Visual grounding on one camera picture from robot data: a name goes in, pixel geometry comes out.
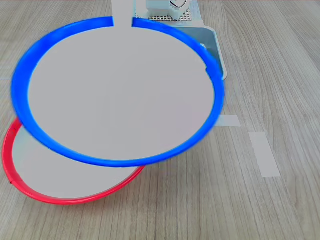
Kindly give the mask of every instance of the red ring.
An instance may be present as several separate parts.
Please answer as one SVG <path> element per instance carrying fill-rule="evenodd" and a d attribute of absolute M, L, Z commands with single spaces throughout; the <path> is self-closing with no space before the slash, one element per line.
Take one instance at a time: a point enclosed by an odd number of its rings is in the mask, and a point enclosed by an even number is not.
<path fill-rule="evenodd" d="M 118 185 L 114 186 L 113 188 L 95 194 L 91 196 L 86 197 L 80 197 L 80 198 L 57 198 L 57 197 L 51 197 L 47 195 L 43 195 L 37 191 L 34 191 L 31 189 L 20 177 L 18 174 L 13 157 L 12 157 L 12 150 L 14 146 L 14 141 L 16 138 L 16 135 L 21 128 L 22 124 L 19 121 L 18 118 L 16 118 L 11 126 L 9 127 L 3 141 L 3 147 L 2 147 L 2 163 L 4 172 L 9 179 L 10 183 L 13 184 L 20 192 L 27 195 L 28 197 L 35 199 L 37 201 L 47 203 L 47 204 L 55 204 L 55 205 L 74 205 L 74 204 L 85 204 L 89 203 L 101 198 L 104 198 L 106 196 L 109 196 L 110 194 L 115 193 L 116 191 L 122 189 L 124 186 L 129 184 L 133 179 L 135 179 L 141 171 L 145 168 L 144 166 L 138 167 L 133 174 L 131 174 L 127 179 L 119 183 Z"/>

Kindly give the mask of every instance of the wooden floor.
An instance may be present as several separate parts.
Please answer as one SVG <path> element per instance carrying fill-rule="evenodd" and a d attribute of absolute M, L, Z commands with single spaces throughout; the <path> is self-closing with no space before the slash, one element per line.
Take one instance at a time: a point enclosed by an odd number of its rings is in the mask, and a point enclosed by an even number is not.
<path fill-rule="evenodd" d="M 319 240 L 320 2 L 201 1 L 228 71 L 224 115 L 197 146 L 145 168 L 96 202 L 55 206 L 0 168 L 1 240 Z M 63 25 L 111 15 L 110 1 L 0 1 L 0 144 L 15 118 L 22 54 Z M 262 177 L 250 133 L 265 132 L 280 177 Z"/>

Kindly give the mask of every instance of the blue hoop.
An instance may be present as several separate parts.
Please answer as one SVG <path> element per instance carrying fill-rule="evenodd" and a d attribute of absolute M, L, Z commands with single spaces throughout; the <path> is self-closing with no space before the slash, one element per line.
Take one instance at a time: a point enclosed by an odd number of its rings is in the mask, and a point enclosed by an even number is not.
<path fill-rule="evenodd" d="M 35 70 L 38 62 L 45 55 L 45 53 L 58 42 L 72 35 L 76 35 L 93 29 L 113 26 L 114 21 L 113 17 L 111 16 L 86 19 L 61 27 L 47 34 L 33 45 L 20 59 L 14 71 L 11 83 L 12 104 L 19 120 L 21 121 L 25 129 L 34 138 L 36 138 L 40 143 L 42 143 L 52 151 L 72 160 L 96 166 L 114 168 L 144 166 L 167 160 L 185 152 L 189 148 L 193 147 L 196 143 L 198 143 L 201 139 L 203 139 L 218 120 L 224 102 L 223 76 L 220 72 L 216 60 L 204 47 L 202 47 L 193 38 L 171 26 L 146 19 L 134 17 L 132 21 L 132 27 L 162 32 L 182 41 L 191 49 L 193 49 L 202 58 L 207 66 L 206 72 L 210 77 L 214 88 L 214 103 L 208 119 L 195 135 L 193 135 L 190 139 L 188 139 L 180 146 L 159 155 L 132 160 L 108 160 L 83 155 L 64 147 L 63 145 L 54 141 L 50 136 L 48 136 L 38 126 L 37 122 L 32 116 L 28 100 L 29 83 L 33 71 Z"/>

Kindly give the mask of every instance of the white disc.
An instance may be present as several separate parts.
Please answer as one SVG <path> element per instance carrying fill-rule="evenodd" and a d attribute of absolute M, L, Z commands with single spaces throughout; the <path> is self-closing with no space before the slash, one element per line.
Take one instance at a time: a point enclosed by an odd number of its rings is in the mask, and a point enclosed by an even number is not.
<path fill-rule="evenodd" d="M 75 199 L 107 191 L 130 177 L 137 167 L 112 168 L 72 161 L 36 141 L 22 126 L 12 158 L 22 180 L 43 195 Z"/>
<path fill-rule="evenodd" d="M 31 112 L 52 139 L 101 159 L 170 151 L 205 123 L 214 103 L 202 59 L 149 29 L 100 28 L 52 47 L 34 70 Z"/>

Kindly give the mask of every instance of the white tape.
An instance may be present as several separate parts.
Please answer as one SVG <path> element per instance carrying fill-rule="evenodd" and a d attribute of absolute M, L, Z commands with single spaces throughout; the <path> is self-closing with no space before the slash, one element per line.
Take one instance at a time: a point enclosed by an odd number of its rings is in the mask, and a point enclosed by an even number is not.
<path fill-rule="evenodd" d="M 250 132 L 249 135 L 262 177 L 281 177 L 266 134 Z"/>
<path fill-rule="evenodd" d="M 220 115 L 215 124 L 216 127 L 241 127 L 237 115 Z"/>

